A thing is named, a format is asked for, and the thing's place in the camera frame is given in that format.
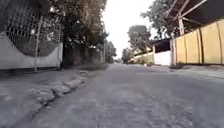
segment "metal bar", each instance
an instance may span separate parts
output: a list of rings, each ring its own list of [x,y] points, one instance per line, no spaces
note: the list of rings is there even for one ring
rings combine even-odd
[[[179,22],[179,31],[180,31],[180,35],[184,35],[185,31],[184,31],[184,22],[182,18],[179,18],[178,20]]]
[[[203,25],[202,23],[198,22],[198,21],[195,21],[195,20],[191,20],[191,19],[188,19],[186,17],[183,17],[182,18],[183,20],[186,20],[186,21],[189,21],[189,22],[192,22],[192,23],[195,23],[195,24],[198,24],[198,25]]]
[[[195,9],[197,9],[198,7],[200,7],[202,4],[204,4],[207,1],[208,0],[202,0],[200,3],[196,4],[194,7],[192,7],[187,12],[185,12],[183,15],[181,15],[180,18],[182,18],[182,17],[186,16],[187,14],[189,14],[190,12],[194,11]]]
[[[177,3],[177,0],[175,0],[175,1],[173,2],[173,4],[172,4],[172,6],[171,6],[169,12],[167,13],[166,17],[168,17],[168,16],[170,15],[170,12],[173,10],[173,8],[174,8],[174,6],[175,6],[176,3]]]
[[[187,7],[188,3],[190,2],[191,0],[186,0],[184,2],[184,5],[181,7],[181,9],[178,11],[177,15],[175,16],[174,19],[177,19],[178,18],[178,14],[182,14],[182,12],[184,11],[184,9]]]
[[[40,17],[40,22],[38,24],[38,30],[37,30],[37,40],[36,40],[36,49],[35,49],[35,67],[34,67],[34,71],[37,71],[37,57],[38,57],[38,49],[39,49],[39,43],[40,43],[40,30],[41,30],[41,26],[42,26],[42,22],[43,22],[43,16]]]

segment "sky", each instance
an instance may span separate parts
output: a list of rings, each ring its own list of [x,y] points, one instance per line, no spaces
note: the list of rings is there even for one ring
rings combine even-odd
[[[106,31],[110,33],[107,38],[117,49],[117,58],[121,58],[122,50],[129,47],[128,30],[132,25],[146,25],[150,27],[147,18],[140,17],[146,12],[154,0],[107,0],[103,21]]]

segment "fence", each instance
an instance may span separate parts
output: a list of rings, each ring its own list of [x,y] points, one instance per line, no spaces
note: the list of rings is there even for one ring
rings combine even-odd
[[[224,64],[224,19],[172,40],[174,63]]]
[[[62,61],[61,25],[43,17],[36,0],[0,0],[0,70],[58,67]]]

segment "street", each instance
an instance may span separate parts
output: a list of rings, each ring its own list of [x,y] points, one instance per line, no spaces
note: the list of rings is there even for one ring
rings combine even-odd
[[[224,128],[224,80],[113,64],[16,128]]]

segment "yellow wall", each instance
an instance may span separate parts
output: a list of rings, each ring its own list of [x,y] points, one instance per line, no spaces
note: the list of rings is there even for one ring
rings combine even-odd
[[[185,37],[181,36],[176,39],[177,47],[177,63],[186,63],[186,48],[185,48]]]
[[[221,64],[220,38],[217,23],[201,29],[204,47],[204,63]]]
[[[145,62],[146,64],[153,64],[154,63],[154,54],[153,53],[146,53],[143,55],[135,56],[133,58],[135,63]]]
[[[220,30],[220,39],[222,43],[222,64],[224,64],[224,20],[218,22]]]
[[[187,63],[200,63],[197,31],[185,36],[187,49]]]
[[[177,63],[224,64],[224,19],[176,38],[175,46]]]

